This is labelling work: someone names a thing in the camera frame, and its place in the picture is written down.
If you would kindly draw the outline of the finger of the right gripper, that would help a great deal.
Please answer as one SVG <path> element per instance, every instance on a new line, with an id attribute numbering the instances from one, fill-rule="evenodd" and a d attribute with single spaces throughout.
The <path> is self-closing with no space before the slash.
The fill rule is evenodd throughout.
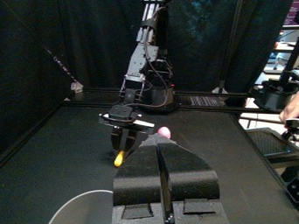
<path id="1" fill-rule="evenodd" d="M 114 151 L 120 150 L 121 135 L 122 130 L 120 128 L 113 128 L 110 132 L 110 143 Z"/>
<path id="2" fill-rule="evenodd" d="M 136 132 L 129 130 L 125 138 L 125 150 L 129 151 L 136 142 Z"/>

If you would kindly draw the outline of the person's hand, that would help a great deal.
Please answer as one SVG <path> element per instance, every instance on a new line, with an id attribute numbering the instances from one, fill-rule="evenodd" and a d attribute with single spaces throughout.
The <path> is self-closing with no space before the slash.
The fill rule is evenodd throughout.
<path id="1" fill-rule="evenodd" d="M 286 119 L 299 117 L 299 92 L 293 95 L 292 100 L 288 102 L 284 110 L 278 114 L 278 119 L 284 123 Z"/>

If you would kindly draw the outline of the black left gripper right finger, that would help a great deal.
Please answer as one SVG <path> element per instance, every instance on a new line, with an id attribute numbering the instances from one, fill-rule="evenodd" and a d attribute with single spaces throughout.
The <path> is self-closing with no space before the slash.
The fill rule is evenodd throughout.
<path id="1" fill-rule="evenodd" d="M 172 200 L 217 199 L 217 174 L 201 157 L 176 143 L 158 143 L 157 149 L 168 171 Z"/>

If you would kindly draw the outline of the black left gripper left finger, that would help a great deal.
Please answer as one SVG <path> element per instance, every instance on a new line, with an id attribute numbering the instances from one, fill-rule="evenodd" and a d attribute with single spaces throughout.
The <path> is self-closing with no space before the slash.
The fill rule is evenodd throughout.
<path id="1" fill-rule="evenodd" d="M 160 172 L 156 155 L 158 134 L 149 135 L 117 168 L 113 205 L 129 206 L 160 201 Z"/>

